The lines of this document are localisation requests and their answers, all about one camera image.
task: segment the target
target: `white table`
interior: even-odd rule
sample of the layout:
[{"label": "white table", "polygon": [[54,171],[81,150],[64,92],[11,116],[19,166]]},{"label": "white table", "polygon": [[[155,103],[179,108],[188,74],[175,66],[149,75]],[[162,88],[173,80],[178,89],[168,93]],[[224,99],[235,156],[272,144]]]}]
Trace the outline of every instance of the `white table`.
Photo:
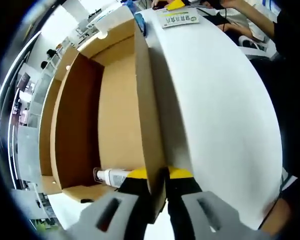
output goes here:
[{"label": "white table", "polygon": [[167,160],[193,170],[257,229],[279,193],[282,145],[275,110],[242,51],[205,18],[162,29],[141,12]]}]

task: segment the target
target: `office wall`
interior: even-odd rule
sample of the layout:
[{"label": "office wall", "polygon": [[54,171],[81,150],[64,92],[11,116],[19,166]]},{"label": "office wall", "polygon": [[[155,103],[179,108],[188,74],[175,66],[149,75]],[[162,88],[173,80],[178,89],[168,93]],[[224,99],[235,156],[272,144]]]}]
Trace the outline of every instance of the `office wall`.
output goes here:
[{"label": "office wall", "polygon": [[111,4],[120,2],[119,0],[79,0],[89,14],[94,13],[96,10],[109,7]]},{"label": "office wall", "polygon": [[89,12],[84,8],[79,0],[67,0],[62,7],[71,14],[77,22],[87,19]]},{"label": "office wall", "polygon": [[42,61],[47,60],[47,51],[55,49],[78,25],[76,19],[62,6],[58,6],[41,29],[27,64],[41,72]]}]

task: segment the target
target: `cable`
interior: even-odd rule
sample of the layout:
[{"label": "cable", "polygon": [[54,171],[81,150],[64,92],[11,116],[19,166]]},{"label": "cable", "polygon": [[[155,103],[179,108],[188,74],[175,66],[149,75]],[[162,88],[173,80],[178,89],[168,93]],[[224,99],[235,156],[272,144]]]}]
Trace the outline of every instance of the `cable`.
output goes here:
[{"label": "cable", "polygon": [[275,206],[276,206],[276,204],[277,204],[277,202],[278,202],[278,200],[279,200],[279,198],[280,198],[280,196],[281,196],[282,188],[286,185],[286,183],[288,182],[288,180],[289,180],[290,178],[291,178],[291,176],[290,176],[290,177],[288,176],[287,179],[284,180],[284,176],[281,175],[281,185],[280,185],[280,188],[279,188],[279,194],[278,194],[278,196],[277,196],[277,198],[276,198],[274,204],[272,205],[271,209],[269,210],[269,212],[268,212],[268,213],[266,214],[266,216],[264,217],[264,219],[263,219],[263,221],[261,222],[261,224],[260,224],[260,226],[259,226],[258,229],[261,229],[261,228],[262,228],[262,226],[265,224],[266,220],[268,219],[268,217],[270,216],[270,214],[271,214],[272,211],[274,210],[274,208],[275,208]]},{"label": "cable", "polygon": [[145,4],[142,0],[139,0],[139,3],[138,3],[138,8],[140,9],[140,3],[142,3],[142,5],[145,7],[145,9],[148,8],[148,4],[147,4],[147,0],[145,0]]},{"label": "cable", "polygon": [[[225,8],[224,10],[225,10],[224,18],[225,18],[225,20],[227,20],[227,9]],[[225,25],[226,25],[226,23],[223,24],[222,32],[225,32]]]},{"label": "cable", "polygon": [[207,14],[208,16],[214,16],[214,15],[211,15],[210,13],[208,13],[208,12],[206,12],[206,11],[204,11],[204,10],[198,8],[198,7],[197,7],[196,9],[199,10],[199,11],[201,11],[201,12],[204,12],[204,13]]}]

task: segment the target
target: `blue object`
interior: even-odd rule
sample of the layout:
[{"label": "blue object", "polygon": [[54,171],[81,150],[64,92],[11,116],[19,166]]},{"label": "blue object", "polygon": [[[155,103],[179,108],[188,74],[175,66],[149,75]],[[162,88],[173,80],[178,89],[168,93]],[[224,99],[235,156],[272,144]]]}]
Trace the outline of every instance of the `blue object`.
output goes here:
[{"label": "blue object", "polygon": [[124,5],[124,6],[127,6],[127,7],[130,9],[130,11],[132,12],[132,14],[135,15],[135,13],[136,13],[136,11],[137,11],[137,7],[136,7],[136,5],[132,2],[132,0],[127,0],[127,1],[125,1],[123,5]]},{"label": "blue object", "polygon": [[136,15],[134,15],[135,21],[138,24],[141,32],[143,33],[143,36],[146,36],[147,32],[146,32],[146,22],[144,17],[140,14],[137,13]]}]

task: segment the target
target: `black cable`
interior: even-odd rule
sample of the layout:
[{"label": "black cable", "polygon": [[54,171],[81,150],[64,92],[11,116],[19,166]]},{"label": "black cable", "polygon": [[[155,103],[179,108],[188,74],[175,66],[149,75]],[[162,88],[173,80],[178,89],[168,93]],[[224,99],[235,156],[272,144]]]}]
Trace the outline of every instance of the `black cable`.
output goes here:
[{"label": "black cable", "polygon": [[[225,20],[227,20],[227,9],[225,8],[224,10],[225,10],[224,18],[225,18]],[[226,23],[223,24],[222,32],[225,32],[225,25],[226,25]]]},{"label": "black cable", "polygon": [[210,13],[208,13],[208,12],[206,12],[206,11],[204,11],[204,10],[198,8],[198,7],[197,7],[196,9],[199,10],[199,11],[201,11],[201,12],[204,12],[204,13],[207,14],[208,16],[214,16],[214,15],[211,15]]},{"label": "black cable", "polygon": [[260,226],[258,229],[261,229],[262,226],[265,224],[266,220],[268,219],[268,217],[270,216],[270,214],[272,213],[272,211],[274,210],[280,196],[281,196],[281,192],[283,187],[286,185],[286,183],[289,181],[289,179],[292,177],[292,175],[288,175],[288,177],[286,178],[286,180],[284,180],[284,176],[281,175],[281,185],[280,185],[280,189],[279,189],[279,194],[278,197],[276,198],[274,204],[272,205],[271,209],[269,210],[269,212],[266,214],[266,216],[264,217],[263,221],[261,222]]}]

